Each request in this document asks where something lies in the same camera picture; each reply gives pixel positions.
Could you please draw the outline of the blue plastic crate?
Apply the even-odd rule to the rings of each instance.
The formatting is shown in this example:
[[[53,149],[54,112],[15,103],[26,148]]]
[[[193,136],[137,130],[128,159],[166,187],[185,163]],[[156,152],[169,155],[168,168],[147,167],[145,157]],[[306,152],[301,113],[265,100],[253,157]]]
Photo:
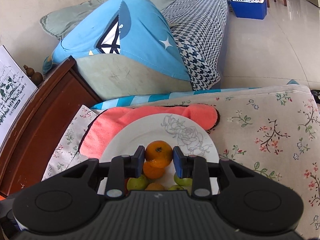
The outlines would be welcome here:
[[[263,3],[248,3],[230,1],[230,5],[238,18],[263,20],[267,15],[267,1]]]

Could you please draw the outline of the orange tangerine plate front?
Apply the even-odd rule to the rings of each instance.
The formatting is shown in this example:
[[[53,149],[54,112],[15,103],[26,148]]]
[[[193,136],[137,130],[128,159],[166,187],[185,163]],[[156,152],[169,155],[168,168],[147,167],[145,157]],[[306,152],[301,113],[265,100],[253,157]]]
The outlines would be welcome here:
[[[160,183],[150,183],[145,191],[165,191],[165,187]]]

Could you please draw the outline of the blue patterned blanket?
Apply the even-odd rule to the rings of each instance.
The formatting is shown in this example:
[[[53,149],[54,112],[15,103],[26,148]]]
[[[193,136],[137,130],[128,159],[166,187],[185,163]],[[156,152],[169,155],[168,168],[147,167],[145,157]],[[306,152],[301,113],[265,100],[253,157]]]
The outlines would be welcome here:
[[[190,81],[169,25],[150,0],[108,0],[86,16],[48,56],[49,72],[68,57],[122,55],[161,74]]]

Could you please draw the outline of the orange tangerine on plate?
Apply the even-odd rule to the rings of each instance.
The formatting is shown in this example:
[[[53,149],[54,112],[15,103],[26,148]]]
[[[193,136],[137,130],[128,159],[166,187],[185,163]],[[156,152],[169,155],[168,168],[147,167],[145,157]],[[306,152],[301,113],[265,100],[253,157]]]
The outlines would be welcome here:
[[[165,174],[165,168],[157,168],[151,166],[151,164],[146,161],[143,165],[143,173],[148,179],[159,179]]]

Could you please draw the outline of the green jujube fruit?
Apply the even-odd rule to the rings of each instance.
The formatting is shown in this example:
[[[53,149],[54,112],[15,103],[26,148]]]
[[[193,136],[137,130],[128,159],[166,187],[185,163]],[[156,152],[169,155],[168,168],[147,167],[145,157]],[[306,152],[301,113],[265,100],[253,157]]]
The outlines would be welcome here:
[[[127,190],[139,190],[144,191],[149,184],[148,178],[141,174],[138,178],[129,178],[127,181]]]

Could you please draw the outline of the white floral plate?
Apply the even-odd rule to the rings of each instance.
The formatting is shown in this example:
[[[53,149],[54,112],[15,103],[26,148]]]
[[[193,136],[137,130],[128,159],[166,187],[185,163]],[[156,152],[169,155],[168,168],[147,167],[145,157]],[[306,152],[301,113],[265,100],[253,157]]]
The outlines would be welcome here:
[[[163,140],[172,148],[178,146],[186,156],[200,156],[211,163],[218,163],[217,149],[208,133],[193,120],[177,114],[154,114],[127,125],[108,144],[100,162],[106,163],[119,155],[134,155],[138,146],[147,148],[153,141]],[[159,179],[148,179],[150,183],[160,183],[168,190],[176,173],[174,163],[165,168]]]

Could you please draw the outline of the houndstooth sofa cover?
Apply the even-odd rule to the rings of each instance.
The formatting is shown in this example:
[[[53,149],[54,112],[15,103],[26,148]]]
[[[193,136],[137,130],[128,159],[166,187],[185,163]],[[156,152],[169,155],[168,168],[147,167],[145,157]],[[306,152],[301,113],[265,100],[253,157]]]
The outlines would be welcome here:
[[[228,0],[176,0],[163,15],[193,90],[219,88],[227,53]]]

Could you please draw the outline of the dark wooden cabinet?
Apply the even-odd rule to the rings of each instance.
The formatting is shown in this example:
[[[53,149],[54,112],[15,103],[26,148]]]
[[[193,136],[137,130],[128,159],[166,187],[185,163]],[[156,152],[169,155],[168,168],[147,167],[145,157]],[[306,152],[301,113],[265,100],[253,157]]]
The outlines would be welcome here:
[[[47,164],[81,106],[100,97],[69,57],[50,71],[16,119],[1,148],[1,197],[41,181]]]

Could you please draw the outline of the green cushion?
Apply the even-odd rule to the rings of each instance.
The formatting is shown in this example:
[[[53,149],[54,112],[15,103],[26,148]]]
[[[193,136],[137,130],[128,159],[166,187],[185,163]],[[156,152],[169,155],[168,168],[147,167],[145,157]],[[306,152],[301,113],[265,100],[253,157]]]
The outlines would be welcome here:
[[[40,25],[45,33],[57,40],[62,40],[84,18],[106,1],[108,0],[90,0],[79,5],[56,10],[43,16],[40,19]]]

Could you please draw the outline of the pink towel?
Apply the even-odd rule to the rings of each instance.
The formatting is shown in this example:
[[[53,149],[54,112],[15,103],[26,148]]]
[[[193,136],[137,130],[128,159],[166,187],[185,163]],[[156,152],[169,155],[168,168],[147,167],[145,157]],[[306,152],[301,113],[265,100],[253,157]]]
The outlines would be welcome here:
[[[114,107],[99,114],[89,124],[88,130],[80,141],[78,151],[88,158],[100,159],[111,140],[127,125],[146,116],[165,113],[189,118],[206,131],[214,128],[220,121],[220,114],[216,108],[204,104]]]

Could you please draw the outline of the green jujube plate centre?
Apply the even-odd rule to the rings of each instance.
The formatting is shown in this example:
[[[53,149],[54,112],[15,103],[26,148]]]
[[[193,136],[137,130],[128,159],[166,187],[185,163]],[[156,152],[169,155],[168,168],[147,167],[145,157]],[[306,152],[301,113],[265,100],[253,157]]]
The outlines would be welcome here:
[[[180,185],[172,185],[168,188],[168,191],[181,191],[184,190],[184,188]]]

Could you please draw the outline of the green jujube plate right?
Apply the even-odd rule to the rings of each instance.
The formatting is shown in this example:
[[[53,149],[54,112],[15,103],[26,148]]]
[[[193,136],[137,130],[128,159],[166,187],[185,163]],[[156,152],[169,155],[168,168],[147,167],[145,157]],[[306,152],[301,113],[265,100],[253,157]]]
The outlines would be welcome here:
[[[182,187],[191,187],[193,180],[191,178],[179,178],[177,174],[174,174],[174,181],[177,185]]]

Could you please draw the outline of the small orange tangerine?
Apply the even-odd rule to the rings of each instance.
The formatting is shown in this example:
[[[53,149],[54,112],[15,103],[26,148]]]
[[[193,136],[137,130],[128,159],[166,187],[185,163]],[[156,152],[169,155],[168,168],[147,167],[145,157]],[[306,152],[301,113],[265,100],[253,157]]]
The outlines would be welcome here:
[[[173,159],[172,147],[163,140],[153,141],[145,150],[145,160],[155,168],[166,168]]]

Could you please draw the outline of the green jujube plate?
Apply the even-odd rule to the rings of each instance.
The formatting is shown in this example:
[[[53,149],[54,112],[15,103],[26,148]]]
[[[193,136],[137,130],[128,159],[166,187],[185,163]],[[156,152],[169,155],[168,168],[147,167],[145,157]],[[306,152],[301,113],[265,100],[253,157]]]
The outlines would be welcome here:
[[[184,188],[180,185],[172,185],[168,188],[168,191],[181,191],[184,190]]]
[[[179,178],[177,174],[174,174],[174,181],[177,185],[182,187],[191,187],[193,180],[191,178]]]

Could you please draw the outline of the white milk carton box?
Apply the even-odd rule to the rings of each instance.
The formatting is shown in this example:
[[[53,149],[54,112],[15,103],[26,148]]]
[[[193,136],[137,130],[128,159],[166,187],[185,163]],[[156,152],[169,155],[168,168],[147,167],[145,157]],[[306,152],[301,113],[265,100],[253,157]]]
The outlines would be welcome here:
[[[3,45],[0,50],[0,64],[0,133],[1,144],[3,144],[15,120],[37,87],[21,70]]]

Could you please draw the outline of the green sofa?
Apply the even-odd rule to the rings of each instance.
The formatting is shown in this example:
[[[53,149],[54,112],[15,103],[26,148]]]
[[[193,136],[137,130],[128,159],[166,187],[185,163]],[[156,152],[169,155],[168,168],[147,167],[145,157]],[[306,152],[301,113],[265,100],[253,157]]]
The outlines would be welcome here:
[[[150,1],[163,15],[176,0]],[[82,78],[104,100],[193,90],[190,81],[161,74],[122,55],[91,55],[75,60]]]

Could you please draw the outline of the floral table cloth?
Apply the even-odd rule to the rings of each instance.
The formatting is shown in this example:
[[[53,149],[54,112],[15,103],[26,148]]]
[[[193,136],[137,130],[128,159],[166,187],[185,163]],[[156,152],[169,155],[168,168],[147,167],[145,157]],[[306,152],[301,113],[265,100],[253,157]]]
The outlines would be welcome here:
[[[205,90],[108,100],[82,106],[44,172],[48,179],[88,159],[78,151],[89,124],[114,107],[213,106],[219,123],[205,130],[219,159],[226,158],[295,190],[304,202],[298,232],[319,237],[319,108],[301,85]]]

